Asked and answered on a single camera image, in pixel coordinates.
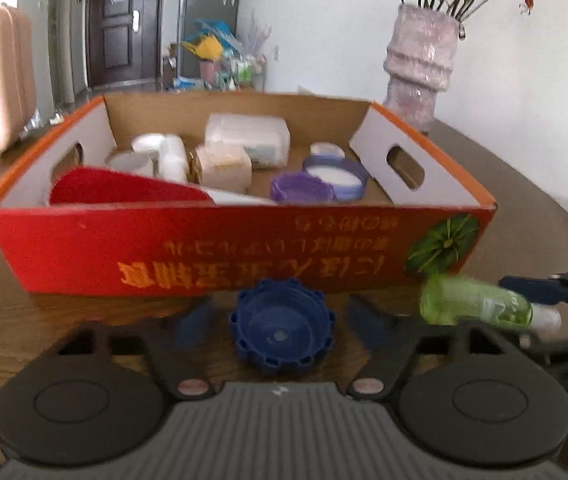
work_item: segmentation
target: green vegetable illustration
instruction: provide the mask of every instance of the green vegetable illustration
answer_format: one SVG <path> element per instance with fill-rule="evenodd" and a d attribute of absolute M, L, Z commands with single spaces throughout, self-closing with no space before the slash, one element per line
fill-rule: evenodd
<path fill-rule="evenodd" d="M 409 276 L 444 272 L 464 257 L 479 230 L 477 218 L 467 213 L 440 222 L 413 244 L 404 272 Z"/>

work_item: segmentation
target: yellow object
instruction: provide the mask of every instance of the yellow object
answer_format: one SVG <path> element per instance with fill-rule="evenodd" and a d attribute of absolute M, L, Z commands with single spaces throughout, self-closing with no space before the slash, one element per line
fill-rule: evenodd
<path fill-rule="evenodd" d="M 199 59 L 208 59 L 211 61 L 217 61 L 224 51 L 224 47 L 214 36 L 202 36 L 197 44 L 184 41 L 181 45 L 187 51 L 195 54 Z"/>

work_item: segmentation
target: round black pad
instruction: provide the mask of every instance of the round black pad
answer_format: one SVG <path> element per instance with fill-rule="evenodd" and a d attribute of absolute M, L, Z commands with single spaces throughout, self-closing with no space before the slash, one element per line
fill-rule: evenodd
<path fill-rule="evenodd" d="M 472 355 L 411 379 L 398 415 L 422 445 L 454 462 L 515 467 L 568 436 L 568 394 L 535 364 Z"/>
<path fill-rule="evenodd" d="M 38 360 L 0 390 L 0 444 L 45 465 L 105 462 L 154 434 L 164 408 L 161 390 L 132 370 L 85 356 Z"/>

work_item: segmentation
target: gray ribbed surface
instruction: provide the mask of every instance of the gray ribbed surface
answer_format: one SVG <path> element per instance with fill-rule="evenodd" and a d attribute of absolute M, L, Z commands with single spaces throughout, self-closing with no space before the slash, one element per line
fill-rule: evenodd
<path fill-rule="evenodd" d="M 506 473 L 450 465 L 413 446 L 386 410 L 333 383 L 227 383 L 184 402 L 144 446 L 109 464 L 46 470 L 10 461 L 0 480 L 568 480 L 551 462 Z"/>

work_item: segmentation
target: vase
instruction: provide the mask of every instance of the vase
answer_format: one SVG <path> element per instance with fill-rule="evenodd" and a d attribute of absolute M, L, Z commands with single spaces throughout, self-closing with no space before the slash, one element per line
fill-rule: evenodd
<path fill-rule="evenodd" d="M 384 106 L 414 128 L 427 129 L 438 93 L 450 85 L 458 39 L 458 20 L 401 4 L 384 63 L 391 76 Z"/>

